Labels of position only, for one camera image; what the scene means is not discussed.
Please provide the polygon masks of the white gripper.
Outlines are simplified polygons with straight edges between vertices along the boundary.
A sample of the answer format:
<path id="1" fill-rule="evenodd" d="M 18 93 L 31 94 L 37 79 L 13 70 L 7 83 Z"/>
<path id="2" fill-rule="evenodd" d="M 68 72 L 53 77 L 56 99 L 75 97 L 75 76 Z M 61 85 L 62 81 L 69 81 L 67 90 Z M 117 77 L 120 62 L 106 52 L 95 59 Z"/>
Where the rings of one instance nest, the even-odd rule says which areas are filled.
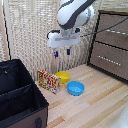
<path id="1" fill-rule="evenodd" d="M 80 42 L 80 33 L 73 33 L 71 35 L 62 35 L 60 30 L 54 30 L 47 34 L 47 46 L 55 49 L 54 57 L 57 58 L 59 56 L 56 48 L 64 47 L 64 46 L 72 46 L 77 45 Z M 67 55 L 71 54 L 71 49 L 67 49 Z"/>

